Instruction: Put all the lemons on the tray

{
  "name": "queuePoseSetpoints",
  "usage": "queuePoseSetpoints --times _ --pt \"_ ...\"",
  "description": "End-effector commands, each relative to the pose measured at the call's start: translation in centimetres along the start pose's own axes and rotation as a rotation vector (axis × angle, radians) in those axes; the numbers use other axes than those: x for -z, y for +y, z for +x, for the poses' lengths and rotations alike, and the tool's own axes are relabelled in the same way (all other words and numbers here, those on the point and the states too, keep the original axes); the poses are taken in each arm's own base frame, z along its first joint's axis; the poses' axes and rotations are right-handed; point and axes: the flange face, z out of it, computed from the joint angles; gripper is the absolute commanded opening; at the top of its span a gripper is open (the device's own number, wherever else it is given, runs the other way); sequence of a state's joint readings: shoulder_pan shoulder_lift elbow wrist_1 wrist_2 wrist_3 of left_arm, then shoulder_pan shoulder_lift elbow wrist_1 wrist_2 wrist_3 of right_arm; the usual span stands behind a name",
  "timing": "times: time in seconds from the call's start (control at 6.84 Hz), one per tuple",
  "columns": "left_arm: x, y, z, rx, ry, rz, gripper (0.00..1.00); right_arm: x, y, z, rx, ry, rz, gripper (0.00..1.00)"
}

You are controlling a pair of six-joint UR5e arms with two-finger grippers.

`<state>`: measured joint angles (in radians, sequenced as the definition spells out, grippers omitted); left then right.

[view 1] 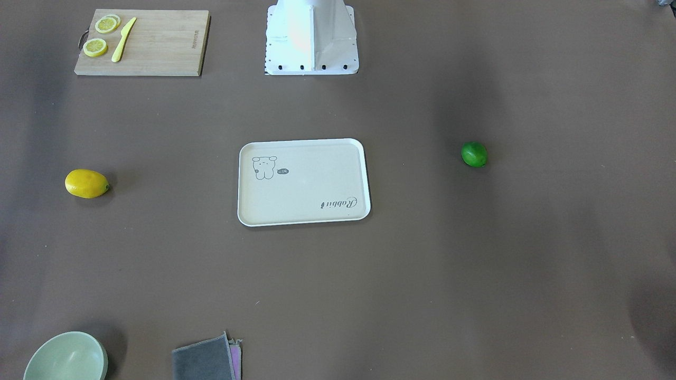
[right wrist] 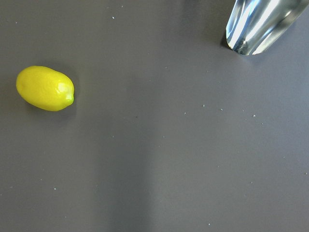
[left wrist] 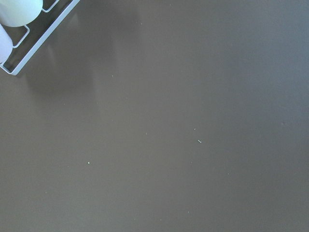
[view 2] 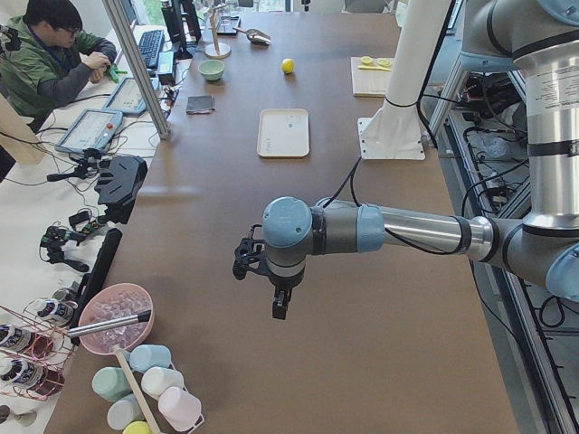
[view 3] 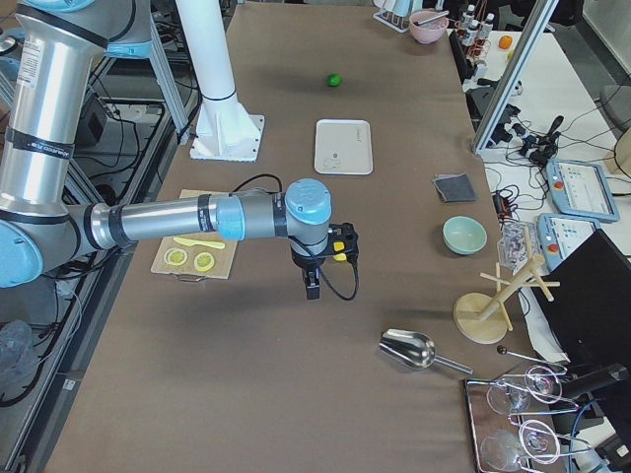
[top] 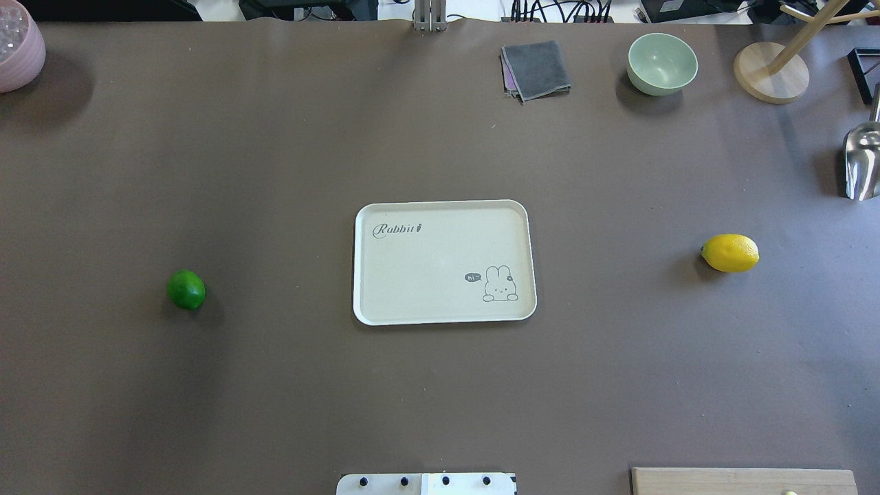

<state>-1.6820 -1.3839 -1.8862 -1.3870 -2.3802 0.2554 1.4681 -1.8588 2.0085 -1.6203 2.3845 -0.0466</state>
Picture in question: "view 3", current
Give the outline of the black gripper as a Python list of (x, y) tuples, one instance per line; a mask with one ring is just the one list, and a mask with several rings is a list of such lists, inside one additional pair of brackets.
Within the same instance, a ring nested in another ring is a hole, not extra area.
[(331, 224), (327, 231), (325, 247), (320, 252), (314, 245), (307, 245), (291, 236), (293, 262), (302, 269), (303, 282), (308, 300), (318, 300), (320, 283), (317, 267), (327, 259), (347, 262), (357, 267), (357, 233), (351, 223)]

